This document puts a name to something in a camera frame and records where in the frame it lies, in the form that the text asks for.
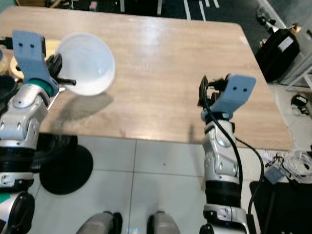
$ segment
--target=black round base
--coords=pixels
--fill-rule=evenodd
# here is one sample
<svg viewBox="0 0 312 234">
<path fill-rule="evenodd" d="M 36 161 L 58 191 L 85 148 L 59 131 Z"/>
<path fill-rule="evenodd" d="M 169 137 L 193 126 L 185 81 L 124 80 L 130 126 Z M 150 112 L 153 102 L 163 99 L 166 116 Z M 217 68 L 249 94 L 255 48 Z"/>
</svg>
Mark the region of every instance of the black round base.
<svg viewBox="0 0 312 234">
<path fill-rule="evenodd" d="M 78 145 L 76 152 L 66 157 L 59 165 L 43 165 L 39 176 L 47 191 L 56 195 L 66 195 L 81 188 L 89 179 L 92 170 L 92 155 L 86 148 Z"/>
</svg>

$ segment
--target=white cable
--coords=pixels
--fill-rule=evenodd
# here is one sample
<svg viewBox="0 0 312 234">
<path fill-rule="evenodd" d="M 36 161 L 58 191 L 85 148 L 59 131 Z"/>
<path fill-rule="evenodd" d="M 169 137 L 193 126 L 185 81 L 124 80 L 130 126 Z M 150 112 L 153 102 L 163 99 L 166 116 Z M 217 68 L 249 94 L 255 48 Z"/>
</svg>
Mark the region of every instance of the white cable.
<svg viewBox="0 0 312 234">
<path fill-rule="evenodd" d="M 312 183 L 312 158 L 307 152 L 291 151 L 284 159 L 284 167 L 299 183 Z"/>
</svg>

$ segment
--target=black cable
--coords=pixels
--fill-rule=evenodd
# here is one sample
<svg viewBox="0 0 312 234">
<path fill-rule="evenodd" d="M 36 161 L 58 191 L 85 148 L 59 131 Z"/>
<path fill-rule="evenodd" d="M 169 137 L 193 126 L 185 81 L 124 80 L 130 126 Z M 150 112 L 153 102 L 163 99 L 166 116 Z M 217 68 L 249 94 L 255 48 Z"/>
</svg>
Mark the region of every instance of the black cable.
<svg viewBox="0 0 312 234">
<path fill-rule="evenodd" d="M 233 141 L 233 139 L 230 137 L 230 135 L 221 126 L 221 124 L 218 122 L 218 120 L 214 117 L 213 113 L 211 112 L 211 109 L 210 109 L 209 104 L 208 104 L 207 95 L 204 95 L 204 104 L 206 106 L 208 115 L 213 120 L 213 122 L 216 124 L 216 126 L 221 130 L 221 132 L 225 135 L 225 137 L 229 140 L 229 142 L 231 143 L 231 145 L 232 145 L 232 147 L 234 149 L 234 153 L 235 153 L 237 164 L 238 164 L 238 171 L 239 171 L 239 177 L 238 177 L 238 179 L 239 179 L 239 190 L 241 192 L 242 191 L 242 186 L 243 186 L 243 167 L 242 167 L 242 162 L 240 160 L 236 144 Z"/>
<path fill-rule="evenodd" d="M 258 151 L 253 148 L 251 145 L 247 144 L 246 142 L 236 138 L 237 141 L 239 141 L 240 143 L 246 145 L 248 148 L 250 148 L 252 151 L 254 151 L 254 153 L 258 156 L 259 158 L 259 161 L 260 161 L 260 164 L 261 164 L 261 174 L 260 174 L 260 179 L 259 179 L 259 183 L 252 195 L 252 198 L 250 198 L 250 201 L 249 201 L 249 204 L 248 204 L 248 214 L 251 215 L 252 213 L 252 205 L 253 205 L 253 202 L 254 202 L 254 198 L 255 198 L 255 195 L 257 194 L 257 191 L 259 190 L 260 188 L 260 185 L 261 185 L 261 182 L 263 180 L 263 176 L 264 176 L 264 165 L 263 165 L 263 161 L 262 161 L 262 158 L 260 156 L 260 154 L 258 153 Z"/>
</svg>

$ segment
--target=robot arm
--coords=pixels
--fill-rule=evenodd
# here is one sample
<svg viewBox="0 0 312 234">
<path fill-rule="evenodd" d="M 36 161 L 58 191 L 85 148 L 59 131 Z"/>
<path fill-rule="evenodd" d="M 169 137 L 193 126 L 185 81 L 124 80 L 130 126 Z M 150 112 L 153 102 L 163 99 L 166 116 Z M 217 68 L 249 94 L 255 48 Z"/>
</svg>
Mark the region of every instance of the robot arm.
<svg viewBox="0 0 312 234">
<path fill-rule="evenodd" d="M 0 233 L 27 233 L 34 214 L 31 165 L 40 124 L 48 113 L 50 98 L 59 91 L 44 61 L 44 37 L 13 32 L 15 58 L 24 73 L 23 85 L 0 116 Z"/>
<path fill-rule="evenodd" d="M 231 144 L 228 137 L 235 142 L 234 125 L 229 120 L 233 112 L 248 100 L 254 85 L 255 78 L 239 75 L 229 75 L 225 80 L 221 79 L 211 84 L 204 77 L 201 83 L 198 105 L 203 107 L 201 117 L 206 122 L 202 145 L 205 151 L 207 200 L 204 217 L 208 222 L 202 226 L 201 234 L 212 233 L 211 230 L 215 234 L 250 233 L 246 212 L 240 208 L 239 176 L 242 176 L 242 171 L 239 170 L 235 155 L 236 146 Z M 209 86 L 220 91 L 213 93 L 210 99 L 206 94 Z"/>
</svg>

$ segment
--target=wooden table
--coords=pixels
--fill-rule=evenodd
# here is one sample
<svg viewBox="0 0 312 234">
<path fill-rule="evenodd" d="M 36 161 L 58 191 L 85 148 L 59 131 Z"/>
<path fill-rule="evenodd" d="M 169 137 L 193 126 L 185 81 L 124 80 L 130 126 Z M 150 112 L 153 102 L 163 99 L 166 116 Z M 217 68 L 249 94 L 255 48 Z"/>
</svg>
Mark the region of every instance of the wooden table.
<svg viewBox="0 0 312 234">
<path fill-rule="evenodd" d="M 11 7 L 0 15 L 0 35 L 13 30 L 62 39 L 89 32 L 112 50 L 116 80 L 107 93 L 63 92 L 42 132 L 200 142 L 204 135 L 198 87 L 228 73 L 257 78 L 249 101 L 234 113 L 236 136 L 255 148 L 288 150 L 291 136 L 242 28 L 234 23 L 187 21 L 73 10 Z"/>
</svg>

